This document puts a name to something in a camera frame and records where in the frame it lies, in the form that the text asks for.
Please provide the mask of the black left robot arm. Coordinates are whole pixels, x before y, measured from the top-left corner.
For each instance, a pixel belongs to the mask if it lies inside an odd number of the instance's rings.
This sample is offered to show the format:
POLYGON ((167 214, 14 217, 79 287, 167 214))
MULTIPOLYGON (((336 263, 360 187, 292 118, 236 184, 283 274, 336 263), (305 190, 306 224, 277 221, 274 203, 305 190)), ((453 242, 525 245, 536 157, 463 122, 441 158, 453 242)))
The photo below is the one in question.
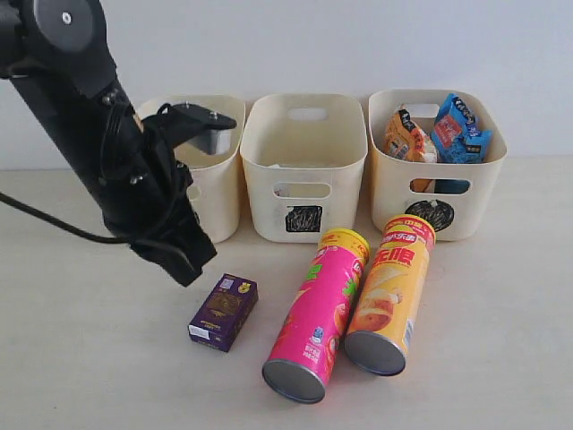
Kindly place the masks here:
POLYGON ((1 76, 18 91, 101 210, 108 235, 188 286, 216 253, 177 146, 235 126, 204 107, 140 118, 118 80, 97 1, 4 1, 1 76))

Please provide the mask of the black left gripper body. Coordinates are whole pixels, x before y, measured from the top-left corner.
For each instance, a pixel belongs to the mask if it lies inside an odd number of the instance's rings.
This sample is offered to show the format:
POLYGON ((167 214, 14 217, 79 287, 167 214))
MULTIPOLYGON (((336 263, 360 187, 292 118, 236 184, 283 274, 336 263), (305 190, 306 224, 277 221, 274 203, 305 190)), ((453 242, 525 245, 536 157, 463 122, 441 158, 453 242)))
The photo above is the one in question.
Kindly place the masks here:
POLYGON ((175 160, 175 144, 187 138, 156 121, 138 125, 129 114, 106 114, 98 124, 106 227, 142 259, 189 286, 216 251, 186 197, 192 176, 175 160))

